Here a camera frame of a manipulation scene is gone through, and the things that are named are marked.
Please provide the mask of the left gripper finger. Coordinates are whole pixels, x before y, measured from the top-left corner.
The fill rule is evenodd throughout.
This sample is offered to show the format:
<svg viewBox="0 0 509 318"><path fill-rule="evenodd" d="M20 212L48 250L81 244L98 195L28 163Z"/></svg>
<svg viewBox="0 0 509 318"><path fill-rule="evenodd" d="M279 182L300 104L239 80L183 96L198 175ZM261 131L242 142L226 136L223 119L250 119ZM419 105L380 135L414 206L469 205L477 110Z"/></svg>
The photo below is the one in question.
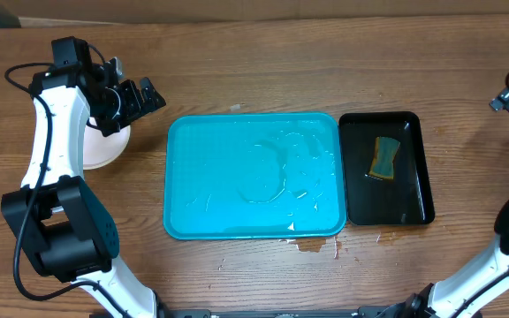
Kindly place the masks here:
<svg viewBox="0 0 509 318"><path fill-rule="evenodd" d="M148 113L155 112L166 105L164 98L156 91L154 85L148 77L144 77L140 80L141 85L141 113L146 115Z"/></svg>
<svg viewBox="0 0 509 318"><path fill-rule="evenodd" d="M113 57L110 61L111 72L114 75L115 81L120 82L124 77L123 64L118 57Z"/></svg>

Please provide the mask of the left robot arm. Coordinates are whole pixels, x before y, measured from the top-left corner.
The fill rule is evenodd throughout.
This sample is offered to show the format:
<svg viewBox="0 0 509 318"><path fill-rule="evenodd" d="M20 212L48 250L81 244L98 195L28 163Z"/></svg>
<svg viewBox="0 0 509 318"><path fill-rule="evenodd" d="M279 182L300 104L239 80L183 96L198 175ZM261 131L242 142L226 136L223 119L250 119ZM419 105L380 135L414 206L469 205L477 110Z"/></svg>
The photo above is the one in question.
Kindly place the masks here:
<svg viewBox="0 0 509 318"><path fill-rule="evenodd" d="M83 177L91 119L108 137L166 102L150 79L124 79L117 58L93 62L96 49L82 39L56 39L51 46L52 62L24 89L36 113L27 174L20 189L1 200L16 238L14 283L35 301L81 288L110 317L168 317L157 293L120 257L115 222Z"/></svg>

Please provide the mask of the white plate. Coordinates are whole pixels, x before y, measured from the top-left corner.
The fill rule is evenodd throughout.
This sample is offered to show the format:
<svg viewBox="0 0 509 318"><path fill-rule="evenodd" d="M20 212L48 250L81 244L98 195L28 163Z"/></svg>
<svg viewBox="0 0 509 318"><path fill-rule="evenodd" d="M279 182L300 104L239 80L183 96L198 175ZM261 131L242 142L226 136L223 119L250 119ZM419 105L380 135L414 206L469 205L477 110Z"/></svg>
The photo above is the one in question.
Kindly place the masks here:
<svg viewBox="0 0 509 318"><path fill-rule="evenodd" d="M83 169L101 168L117 159L125 150L131 135L131 126L108 137L89 126L85 127L83 144Z"/></svg>

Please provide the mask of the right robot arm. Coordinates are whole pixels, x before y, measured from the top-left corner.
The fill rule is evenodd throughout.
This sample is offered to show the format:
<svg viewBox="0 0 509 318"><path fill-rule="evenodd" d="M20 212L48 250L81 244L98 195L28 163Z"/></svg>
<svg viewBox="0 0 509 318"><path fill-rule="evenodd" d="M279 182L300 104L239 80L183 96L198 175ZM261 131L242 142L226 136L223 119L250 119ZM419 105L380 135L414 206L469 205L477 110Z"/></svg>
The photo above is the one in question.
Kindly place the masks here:
<svg viewBox="0 0 509 318"><path fill-rule="evenodd" d="M393 317L479 317L480 310L509 290L509 200L494 223L489 246L458 272L428 285L396 306Z"/></svg>

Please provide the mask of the green yellow scrub sponge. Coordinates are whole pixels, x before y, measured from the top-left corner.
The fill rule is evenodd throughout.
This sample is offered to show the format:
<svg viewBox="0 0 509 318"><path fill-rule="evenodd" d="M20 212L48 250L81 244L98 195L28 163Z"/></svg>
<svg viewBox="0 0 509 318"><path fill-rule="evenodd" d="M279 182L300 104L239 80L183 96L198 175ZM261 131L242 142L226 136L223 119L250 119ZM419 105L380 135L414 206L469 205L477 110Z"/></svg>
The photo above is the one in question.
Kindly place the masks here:
<svg viewBox="0 0 509 318"><path fill-rule="evenodd" d="M390 137L379 136L375 139L372 163L368 176L382 180L393 180L394 161L399 152L400 142Z"/></svg>

